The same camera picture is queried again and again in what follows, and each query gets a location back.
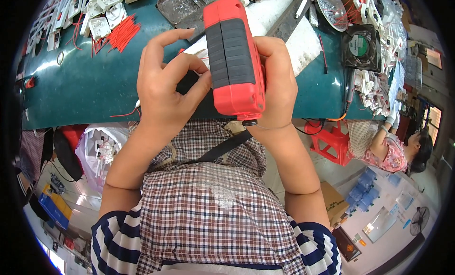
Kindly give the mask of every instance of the red plastic stool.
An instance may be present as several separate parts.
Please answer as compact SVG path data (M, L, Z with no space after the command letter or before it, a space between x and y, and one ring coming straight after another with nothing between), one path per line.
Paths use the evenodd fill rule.
M311 121L308 121L305 124L305 132L308 134L315 134L319 132L321 127L318 127L318 125L319 122L311 123ZM322 129L319 133L312 135L311 140L313 140L313 146L310 148L311 151L319 153L331 162L346 166L346 164L348 164L351 160L351 158L347 156L349 134L343 134L341 132L341 124L339 121L337 121L337 127L333 127L330 132ZM327 143L327 146L322 150L319 147L319 140ZM337 156L328 152L331 147L335 150Z

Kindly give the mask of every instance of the hand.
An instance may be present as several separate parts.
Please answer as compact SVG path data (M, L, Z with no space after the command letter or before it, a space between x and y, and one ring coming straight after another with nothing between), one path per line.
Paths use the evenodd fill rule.
M260 143L264 144L272 134L290 124L297 97L291 59L282 39L271 37L253 37L261 60L265 62L265 111L258 119L258 126L247 127L248 131Z
M385 119L385 122L389 123L390 125L393 125L395 123L395 118L396 118L396 112L392 111Z
M398 129L399 126L400 126L400 113L397 112L395 114L395 122L392 124L392 128L393 129Z
M162 64L164 47L188 39L193 33L194 29L166 31L151 39L142 51L136 86L142 111L139 126L157 128L165 143L185 126L212 86L210 71L197 56L181 53L167 65ZM187 94L181 95L176 92L177 83L189 70L202 76Z

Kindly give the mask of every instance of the checkered apron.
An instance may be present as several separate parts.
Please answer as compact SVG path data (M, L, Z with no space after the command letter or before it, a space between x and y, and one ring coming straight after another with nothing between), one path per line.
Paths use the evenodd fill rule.
M349 152L353 157L361 159L378 131L378 123L371 120L346 120L345 124L349 130Z
M142 187L137 273L162 261L278 265L305 274L286 212L261 180L264 147L250 139L214 163L184 164L232 137L228 120L190 120L152 160Z

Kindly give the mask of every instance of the navy and white striped sleeve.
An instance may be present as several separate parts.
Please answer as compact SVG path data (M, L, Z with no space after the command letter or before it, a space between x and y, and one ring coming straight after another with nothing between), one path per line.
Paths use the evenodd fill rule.
M128 213L112 211L102 216L91 228L91 262L94 274L136 273L141 254L141 204Z
M341 274L341 257L332 233L318 223L297 224L291 217L289 221L308 275Z

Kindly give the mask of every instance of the woman's black hair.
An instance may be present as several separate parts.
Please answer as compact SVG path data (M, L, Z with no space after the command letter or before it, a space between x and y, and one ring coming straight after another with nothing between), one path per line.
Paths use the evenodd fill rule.
M423 172L426 169L426 163L433 152L433 140L427 129L420 131L419 138L420 148L411 162L409 168L410 173Z

